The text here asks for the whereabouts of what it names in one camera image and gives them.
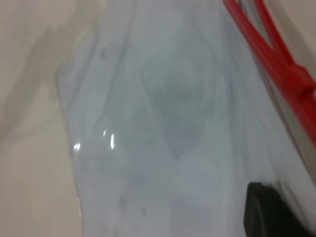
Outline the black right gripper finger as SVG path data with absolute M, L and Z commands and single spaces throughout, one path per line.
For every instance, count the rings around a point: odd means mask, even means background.
M 271 186 L 247 186 L 243 224 L 247 237 L 314 237 Z

